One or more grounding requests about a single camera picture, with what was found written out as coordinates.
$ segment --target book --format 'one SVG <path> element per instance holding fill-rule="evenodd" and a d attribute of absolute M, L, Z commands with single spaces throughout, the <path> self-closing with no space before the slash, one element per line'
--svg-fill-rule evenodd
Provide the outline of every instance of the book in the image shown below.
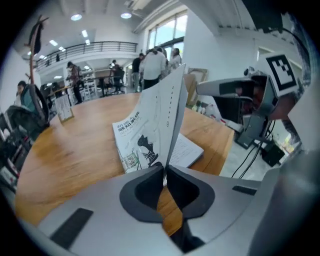
<path fill-rule="evenodd" d="M 179 134 L 188 97 L 183 80 L 185 66 L 143 90 L 129 116 L 112 124 L 126 173 L 158 162 L 163 167 L 169 163 L 189 167 L 202 155 L 200 147 Z"/>

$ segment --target balcony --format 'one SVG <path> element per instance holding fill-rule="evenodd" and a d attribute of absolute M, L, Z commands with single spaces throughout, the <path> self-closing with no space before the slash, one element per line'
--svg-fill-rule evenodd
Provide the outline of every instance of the balcony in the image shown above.
<path fill-rule="evenodd" d="M 58 50 L 46 56 L 45 59 L 39 59 L 36 61 L 37 71 L 41 71 L 57 61 L 57 55 L 59 59 L 66 60 L 76 56 L 104 53 L 104 52 L 127 52 L 135 53 L 137 51 L 137 43 L 133 42 L 117 42 L 117 41 L 103 41 L 103 42 L 91 42 L 90 44 L 78 44 L 65 48 L 63 51 Z"/>

